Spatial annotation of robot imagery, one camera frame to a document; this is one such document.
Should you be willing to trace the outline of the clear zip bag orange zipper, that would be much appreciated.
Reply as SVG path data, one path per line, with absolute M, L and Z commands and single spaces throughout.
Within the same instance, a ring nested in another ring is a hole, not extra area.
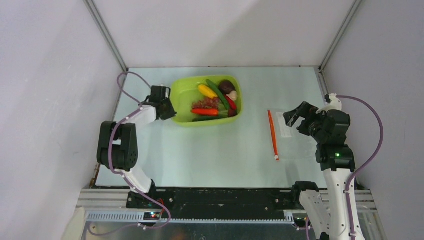
M 286 126 L 283 110 L 268 109 L 267 114 L 274 158 L 277 161 L 315 157 L 316 144 L 313 139 L 300 134 L 296 128 Z

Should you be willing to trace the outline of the orange carrot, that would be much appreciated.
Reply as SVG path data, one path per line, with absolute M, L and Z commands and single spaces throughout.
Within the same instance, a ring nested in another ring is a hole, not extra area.
M 201 116 L 218 116 L 219 110 L 216 108 L 193 108 L 191 113 Z

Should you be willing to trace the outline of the long green cucumber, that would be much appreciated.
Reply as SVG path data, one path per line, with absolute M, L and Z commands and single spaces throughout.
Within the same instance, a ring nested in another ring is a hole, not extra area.
M 206 81 L 207 85 L 216 93 L 217 97 L 221 100 L 224 107 L 227 110 L 229 110 L 230 104 L 229 104 L 228 100 L 225 98 L 224 94 L 219 90 L 218 86 L 209 79 L 206 79 L 205 81 Z

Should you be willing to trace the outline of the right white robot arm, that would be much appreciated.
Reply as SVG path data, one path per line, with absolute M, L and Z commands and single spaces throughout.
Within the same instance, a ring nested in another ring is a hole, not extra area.
M 329 197 L 327 209 L 315 183 L 298 181 L 294 185 L 298 191 L 290 196 L 291 204 L 306 210 L 307 223 L 312 225 L 318 240 L 363 240 L 353 178 L 355 159 L 345 143 L 350 116 L 339 109 L 319 110 L 304 101 L 294 110 L 283 113 L 283 118 L 288 127 L 302 118 L 296 129 L 316 141 L 316 162 Z

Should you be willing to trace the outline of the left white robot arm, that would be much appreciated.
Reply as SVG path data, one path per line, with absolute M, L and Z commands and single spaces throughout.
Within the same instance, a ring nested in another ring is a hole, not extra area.
M 171 88 L 154 85 L 145 101 L 119 121 L 104 121 L 100 133 L 96 159 L 98 164 L 107 167 L 120 176 L 130 187 L 139 193 L 138 201 L 145 208 L 153 208 L 158 202 L 158 194 L 151 190 L 154 181 L 143 171 L 134 173 L 139 157 L 137 129 L 158 120 L 168 120 L 176 116 L 171 103 Z

